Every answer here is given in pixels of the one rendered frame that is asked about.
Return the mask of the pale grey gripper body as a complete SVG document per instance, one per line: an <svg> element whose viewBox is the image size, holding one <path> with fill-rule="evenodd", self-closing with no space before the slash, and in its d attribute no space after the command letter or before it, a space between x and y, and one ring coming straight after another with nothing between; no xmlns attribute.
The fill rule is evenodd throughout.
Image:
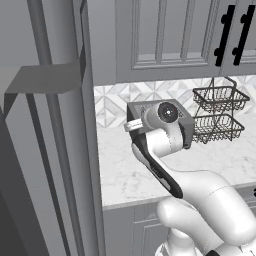
<svg viewBox="0 0 256 256"><path fill-rule="evenodd" d="M143 127L143 122L141 119L134 119L124 124L124 129L126 132L131 132Z"/></svg>

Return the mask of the wide grey upper cupboard door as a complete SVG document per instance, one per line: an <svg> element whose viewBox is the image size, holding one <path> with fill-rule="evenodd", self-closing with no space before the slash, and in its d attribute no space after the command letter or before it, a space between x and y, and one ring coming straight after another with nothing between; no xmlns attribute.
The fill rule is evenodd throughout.
<svg viewBox="0 0 256 256"><path fill-rule="evenodd" d="M220 0L116 0L117 80L217 75L219 7Z"/></svg>

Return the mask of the grey lower cupboard door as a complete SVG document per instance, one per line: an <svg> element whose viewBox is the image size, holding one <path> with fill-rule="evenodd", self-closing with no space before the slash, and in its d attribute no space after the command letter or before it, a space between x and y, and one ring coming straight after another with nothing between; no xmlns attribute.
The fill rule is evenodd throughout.
<svg viewBox="0 0 256 256"><path fill-rule="evenodd" d="M156 202L134 207L133 256L155 256L167 238L168 229L160 223L156 209Z"/></svg>

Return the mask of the grey fridge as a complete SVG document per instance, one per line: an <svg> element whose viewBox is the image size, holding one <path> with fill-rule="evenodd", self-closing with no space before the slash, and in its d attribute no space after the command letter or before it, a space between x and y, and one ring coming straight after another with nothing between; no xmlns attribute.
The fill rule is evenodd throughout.
<svg viewBox="0 0 256 256"><path fill-rule="evenodd" d="M0 0L0 191L23 249L78 256L46 96L59 99L85 256L106 256L87 0L42 0L41 65L27 0Z"/></svg>

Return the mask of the narrow grey upper cupboard door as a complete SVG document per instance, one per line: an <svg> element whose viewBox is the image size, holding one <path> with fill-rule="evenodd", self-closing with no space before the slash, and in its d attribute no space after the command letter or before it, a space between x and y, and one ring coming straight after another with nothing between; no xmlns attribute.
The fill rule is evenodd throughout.
<svg viewBox="0 0 256 256"><path fill-rule="evenodd" d="M243 50L242 58L238 66L233 65L234 56L232 50L238 46L243 25L240 18L247 12L249 5L256 6L256 0L235 0L235 11L229 32L229 38L225 49L221 67L222 76L245 76L256 74L256 9Z"/></svg>

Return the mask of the grey drawer front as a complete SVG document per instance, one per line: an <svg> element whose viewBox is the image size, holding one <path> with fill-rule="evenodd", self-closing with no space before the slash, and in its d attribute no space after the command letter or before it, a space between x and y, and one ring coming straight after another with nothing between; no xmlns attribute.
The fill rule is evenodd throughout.
<svg viewBox="0 0 256 256"><path fill-rule="evenodd" d="M240 196L244 199L246 204L256 216L256 197L253 195L254 188L256 188L256 185L243 184L242 186L235 187L236 191L240 194Z"/></svg>

